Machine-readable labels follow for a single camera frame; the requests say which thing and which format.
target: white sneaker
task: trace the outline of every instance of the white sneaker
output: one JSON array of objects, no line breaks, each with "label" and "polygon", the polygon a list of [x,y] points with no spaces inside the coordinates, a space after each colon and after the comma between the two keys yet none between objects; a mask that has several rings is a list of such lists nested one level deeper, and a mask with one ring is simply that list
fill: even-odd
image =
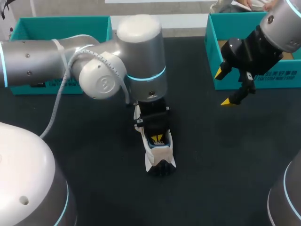
[{"label": "white sneaker", "polygon": [[[140,107],[137,105],[134,112],[134,120],[140,118]],[[175,161],[173,156],[173,139],[170,130],[166,134],[160,134],[147,137],[144,133],[144,127],[135,129],[141,133],[145,148],[145,168],[147,172],[156,175],[165,175],[175,170]]]}]

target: box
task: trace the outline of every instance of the box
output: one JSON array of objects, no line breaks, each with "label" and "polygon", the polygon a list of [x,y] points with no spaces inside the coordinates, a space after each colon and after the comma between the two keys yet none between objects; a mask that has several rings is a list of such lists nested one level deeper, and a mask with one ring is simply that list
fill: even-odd
[{"label": "box", "polygon": [[[241,83],[238,82],[239,72],[236,68],[233,68],[223,80],[214,79],[223,61],[220,51],[222,40],[246,38],[265,15],[266,13],[254,12],[209,15],[205,47],[216,90],[238,89],[241,86]],[[285,53],[284,60],[279,61],[265,75],[256,75],[254,82],[258,89],[301,87],[301,49],[292,55]]]},{"label": "box", "polygon": [[[10,40],[51,40],[87,34],[99,42],[111,39],[109,16],[57,16],[20,18]],[[14,95],[57,94],[61,79],[46,81],[36,86],[11,87]],[[81,94],[76,80],[67,82],[63,94]]]}]

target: black tabletop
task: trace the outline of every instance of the black tabletop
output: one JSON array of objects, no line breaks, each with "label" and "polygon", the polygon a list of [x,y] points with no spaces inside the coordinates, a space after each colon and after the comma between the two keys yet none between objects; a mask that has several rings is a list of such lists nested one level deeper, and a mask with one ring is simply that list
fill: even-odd
[{"label": "black tabletop", "polygon": [[[301,147],[301,90],[220,103],[203,37],[165,39],[177,171],[148,176],[123,93],[63,96],[45,141],[75,194],[79,226],[269,226],[269,189]],[[0,90],[0,120],[41,134],[55,96]]]}]

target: blue led ring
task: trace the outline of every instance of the blue led ring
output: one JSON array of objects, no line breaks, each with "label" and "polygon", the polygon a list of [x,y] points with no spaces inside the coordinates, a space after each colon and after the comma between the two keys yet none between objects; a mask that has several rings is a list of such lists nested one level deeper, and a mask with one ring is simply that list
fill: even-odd
[{"label": "blue led ring", "polygon": [[291,165],[291,163],[287,166],[286,170],[285,170],[285,173],[284,173],[284,176],[283,176],[283,187],[284,187],[284,193],[285,193],[285,196],[286,196],[286,199],[288,201],[288,204],[290,204],[292,210],[294,211],[294,213],[296,214],[296,216],[299,218],[299,220],[301,220],[301,216],[300,214],[298,213],[298,211],[295,209],[295,207],[293,206],[290,198],[288,197],[288,193],[287,193],[287,190],[286,190],[286,184],[285,184],[285,178],[286,178],[286,173],[287,173],[287,170],[289,168],[289,166]]},{"label": "blue led ring", "polygon": [[159,76],[161,76],[165,72],[165,69],[166,69],[166,67],[164,67],[163,70],[159,74],[156,74],[156,75],[146,78],[146,79],[138,79],[138,78],[132,77],[130,75],[127,75],[127,76],[128,76],[128,78],[130,78],[131,80],[134,80],[134,81],[152,81],[152,80],[158,78]]},{"label": "blue led ring", "polygon": [[287,4],[292,8],[292,10],[297,14],[299,17],[301,17],[301,13],[296,9],[295,6],[290,2],[290,0],[286,0]]},{"label": "blue led ring", "polygon": [[2,42],[0,42],[0,57],[1,57],[1,63],[2,63],[2,69],[3,69],[3,77],[4,77],[4,86],[8,86],[8,76],[6,74],[6,66],[4,61],[4,53],[2,49]]},{"label": "blue led ring", "polygon": [[65,207],[64,207],[64,209],[63,209],[63,211],[62,211],[62,213],[61,213],[60,218],[57,220],[57,222],[55,223],[54,226],[58,226],[58,224],[59,224],[60,221],[62,220],[62,218],[63,218],[63,216],[64,216],[64,214],[65,214],[65,212],[66,212],[67,206],[68,206],[68,201],[69,201],[69,187],[68,187],[67,181],[66,181],[66,185],[67,185],[67,198],[66,198]]}]

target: person's hand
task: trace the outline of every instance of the person's hand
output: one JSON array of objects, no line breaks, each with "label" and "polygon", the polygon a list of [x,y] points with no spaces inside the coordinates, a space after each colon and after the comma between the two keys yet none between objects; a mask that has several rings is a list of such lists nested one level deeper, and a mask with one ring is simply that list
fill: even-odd
[{"label": "person's hand", "polygon": [[252,8],[252,0],[237,0],[240,4]]},{"label": "person's hand", "polygon": [[275,5],[275,1],[265,3],[263,6],[263,10],[268,12],[274,7],[274,5]]}]

